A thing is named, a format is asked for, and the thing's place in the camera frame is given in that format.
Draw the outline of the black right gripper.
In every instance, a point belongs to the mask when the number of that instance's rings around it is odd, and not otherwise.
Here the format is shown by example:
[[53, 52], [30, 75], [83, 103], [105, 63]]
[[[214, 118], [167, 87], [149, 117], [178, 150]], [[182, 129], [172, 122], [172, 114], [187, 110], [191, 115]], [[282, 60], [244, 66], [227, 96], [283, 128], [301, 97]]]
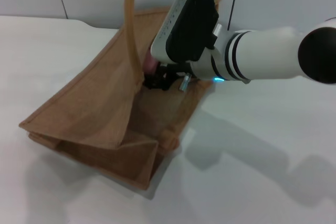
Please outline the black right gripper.
[[148, 89], [160, 89], [166, 91], [176, 80], [184, 78], [185, 75], [193, 77], [193, 72], [189, 63], [158, 63], [155, 75], [145, 75], [143, 85]]

